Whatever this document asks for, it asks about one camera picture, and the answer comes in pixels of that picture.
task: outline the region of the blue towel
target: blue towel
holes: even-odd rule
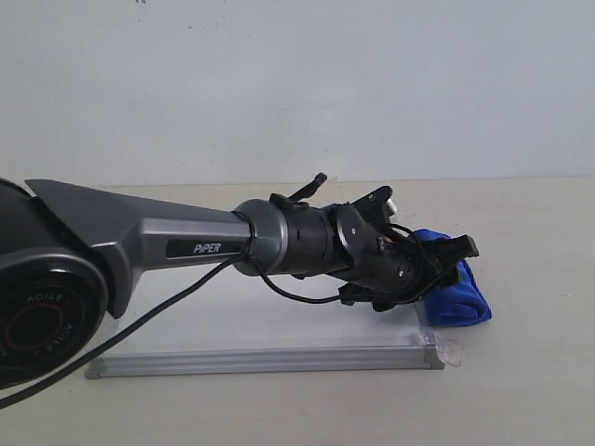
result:
[[[433,230],[417,230],[418,239],[427,242],[450,237]],[[434,288],[424,299],[428,319],[435,326],[466,327],[492,319],[492,310],[483,298],[466,260],[457,265],[461,281]]]

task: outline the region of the white table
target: white table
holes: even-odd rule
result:
[[[471,234],[494,319],[442,330],[460,368],[86,381],[0,413],[2,445],[591,444],[595,177],[392,182],[401,221]],[[329,183],[316,203],[377,183]],[[118,188],[232,208],[295,186]]]

